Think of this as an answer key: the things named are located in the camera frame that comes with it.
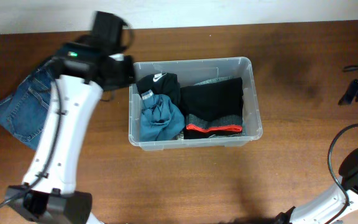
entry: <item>denim jeans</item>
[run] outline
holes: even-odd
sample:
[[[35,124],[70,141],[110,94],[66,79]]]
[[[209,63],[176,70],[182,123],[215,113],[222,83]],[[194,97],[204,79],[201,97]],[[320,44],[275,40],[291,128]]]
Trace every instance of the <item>denim jeans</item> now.
[[[43,63],[0,101],[0,125],[33,150],[47,117],[51,81],[51,70]]]

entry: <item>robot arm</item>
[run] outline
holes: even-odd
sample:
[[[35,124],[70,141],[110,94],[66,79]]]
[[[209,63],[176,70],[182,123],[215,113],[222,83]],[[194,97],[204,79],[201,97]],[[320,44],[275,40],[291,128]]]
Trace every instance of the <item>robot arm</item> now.
[[[97,12],[91,35],[63,45],[52,57],[47,66],[56,74],[55,84],[37,152],[22,185],[8,187],[0,208],[8,204],[37,223],[102,223],[91,213],[92,195],[75,191],[76,169],[103,91],[134,82],[132,57],[122,54],[125,25],[113,14]]]
[[[274,224],[325,224],[358,210],[358,148],[351,152],[339,168],[342,186],[349,196],[349,204],[340,216],[330,221],[346,204],[345,195],[334,184],[311,202],[277,215]]]

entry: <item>clear plastic bin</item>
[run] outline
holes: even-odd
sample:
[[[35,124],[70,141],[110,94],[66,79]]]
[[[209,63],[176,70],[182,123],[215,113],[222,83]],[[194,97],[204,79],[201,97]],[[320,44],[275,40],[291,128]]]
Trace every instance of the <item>clear plastic bin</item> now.
[[[185,139],[170,141],[139,141],[142,100],[135,84],[129,87],[129,142],[145,151],[204,146],[243,146],[262,137],[258,99],[256,97],[251,61],[245,57],[217,58],[204,60],[182,60],[171,62],[138,62],[134,64],[136,79],[156,73],[175,73],[181,87],[194,85],[211,78],[235,76],[242,78],[244,107],[243,133],[246,136],[227,138]]]

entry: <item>wood grain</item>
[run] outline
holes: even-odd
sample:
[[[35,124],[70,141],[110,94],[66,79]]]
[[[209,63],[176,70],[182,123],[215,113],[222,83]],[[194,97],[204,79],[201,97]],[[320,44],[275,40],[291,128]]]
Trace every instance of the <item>wood grain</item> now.
[[[34,66],[83,32],[0,35],[0,99]],[[128,89],[96,107],[78,164],[77,189],[108,223],[216,223],[274,217],[327,189],[336,133],[358,123],[358,104],[337,101],[358,72],[358,21],[136,30],[136,61],[245,56],[254,69],[264,135],[243,147],[145,152],[128,139]],[[334,167],[358,146],[350,131]],[[34,152],[0,127],[0,201]],[[344,218],[358,223],[358,212]],[[12,210],[1,223],[24,223]]]

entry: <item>folded clothing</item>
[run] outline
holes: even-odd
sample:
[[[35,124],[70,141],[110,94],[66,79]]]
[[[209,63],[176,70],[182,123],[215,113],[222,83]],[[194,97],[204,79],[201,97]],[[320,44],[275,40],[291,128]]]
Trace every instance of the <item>folded clothing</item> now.
[[[140,141],[173,139],[185,127],[185,118],[169,96],[155,95],[152,90],[142,94]]]
[[[178,76],[173,73],[151,74],[142,78],[136,83],[137,91],[140,95],[152,90],[154,94],[164,94],[169,96],[174,105],[180,103],[180,84]]]
[[[210,131],[207,133],[202,133],[195,130],[183,130],[183,138],[184,139],[202,139],[202,138],[225,138],[232,136],[243,136],[241,132],[233,132],[233,131]]]
[[[180,89],[182,114],[192,114],[204,121],[227,115],[242,117],[242,79],[233,78],[217,83],[186,86]]]
[[[231,131],[234,133],[241,133],[242,117],[238,115],[227,115],[208,122],[193,114],[189,114],[186,116],[186,129],[202,133],[211,131]]]

